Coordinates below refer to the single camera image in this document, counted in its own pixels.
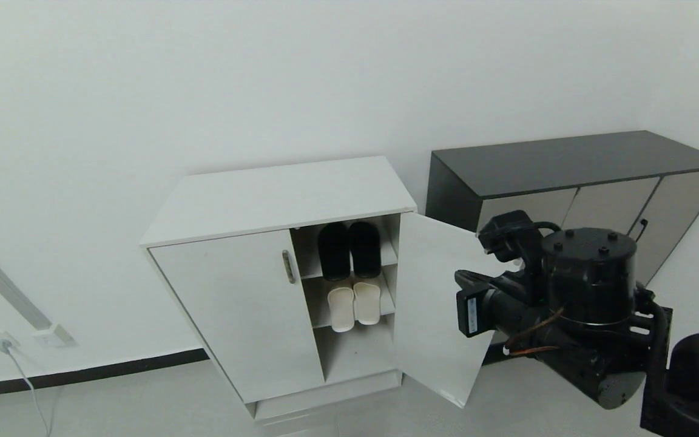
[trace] wall trim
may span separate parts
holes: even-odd
[[[95,381],[97,379],[113,378],[115,376],[141,373],[142,371],[157,370],[158,368],[172,367],[175,365],[189,364],[209,359],[203,349],[177,352],[175,354],[150,357],[118,364],[102,365],[100,367],[84,368],[83,370],[65,371],[64,373],[52,373],[50,375],[34,376],[29,378],[35,389],[58,387],[59,385],[77,384],[78,382]],[[502,362],[513,359],[503,354],[503,343],[490,345],[482,365]],[[0,381],[0,395],[28,390],[28,385],[23,379],[8,379]]]

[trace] black baseboard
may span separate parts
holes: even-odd
[[[156,370],[156,368],[172,367],[173,365],[188,364],[209,359],[203,349],[177,352],[151,359],[139,359],[118,364],[103,365],[101,367],[86,368],[85,370],[67,371],[66,373],[54,373],[52,375],[34,376],[29,378],[36,389],[56,387],[57,385],[77,384],[77,382],[95,381],[97,379],[112,378],[113,376],[130,375],[140,371]],[[0,381],[0,395],[16,391],[28,390],[28,385],[23,379],[9,379]]]

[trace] shoe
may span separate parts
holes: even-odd
[[[379,323],[380,308],[379,277],[369,277],[355,282],[355,318],[364,325]]]
[[[317,251],[325,280],[350,277],[350,244],[342,222],[330,223],[317,235]]]
[[[347,232],[353,268],[357,277],[377,277],[382,272],[380,237],[377,228],[367,222],[354,222]]]
[[[347,332],[355,326],[355,309],[353,301],[355,292],[349,279],[328,282],[328,310],[331,313],[331,329],[335,332]]]

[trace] black cylinder motor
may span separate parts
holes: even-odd
[[[610,329],[629,318],[635,292],[636,244],[608,229],[554,232],[541,241],[542,266],[554,313],[582,327]]]

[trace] metal handle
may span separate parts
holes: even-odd
[[[643,232],[646,231],[646,225],[649,224],[649,221],[645,218],[642,218],[641,221],[638,223],[640,223],[643,227],[641,228],[641,233],[639,233],[638,236],[635,238],[635,243],[638,243],[638,241],[641,240],[641,235],[643,235]]]
[[[288,280],[291,284],[296,283],[296,277],[293,276],[293,266],[291,265],[291,255],[288,251],[282,251],[282,261],[285,263],[285,273],[288,274]]]

